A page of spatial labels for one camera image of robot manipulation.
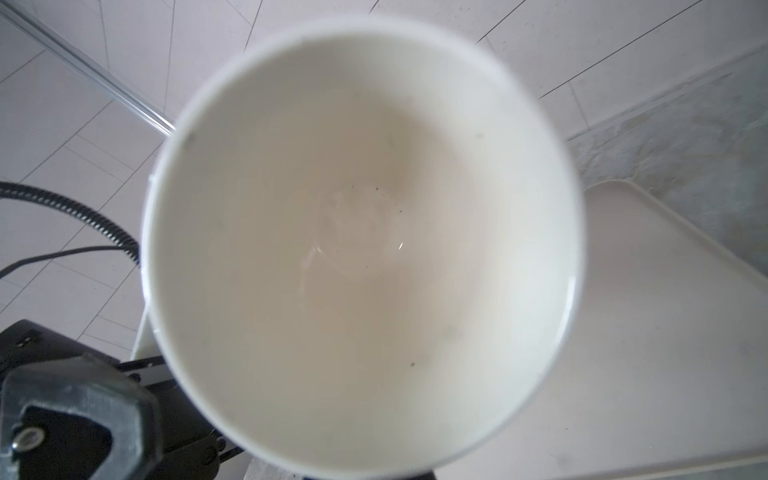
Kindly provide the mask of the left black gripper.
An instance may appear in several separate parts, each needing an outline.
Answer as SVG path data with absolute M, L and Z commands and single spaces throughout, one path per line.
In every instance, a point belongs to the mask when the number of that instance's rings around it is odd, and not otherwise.
M 27 363 L 2 382 L 4 479 L 213 479 L 242 452 L 160 356 Z

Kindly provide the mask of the grey mug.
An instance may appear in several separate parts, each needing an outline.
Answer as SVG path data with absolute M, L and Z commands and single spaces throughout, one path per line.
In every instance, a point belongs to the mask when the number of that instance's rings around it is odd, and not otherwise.
M 385 16 L 264 39 L 181 113 L 141 278 L 195 406 L 313 479 L 475 450 L 534 396 L 586 270 L 584 200 L 537 100 L 485 48 Z

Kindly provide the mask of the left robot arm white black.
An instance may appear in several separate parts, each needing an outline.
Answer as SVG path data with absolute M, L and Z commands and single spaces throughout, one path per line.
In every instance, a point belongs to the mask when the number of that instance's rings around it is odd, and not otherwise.
M 160 355 L 121 361 L 29 320 L 1 333 L 4 479 L 213 479 L 242 452 Z

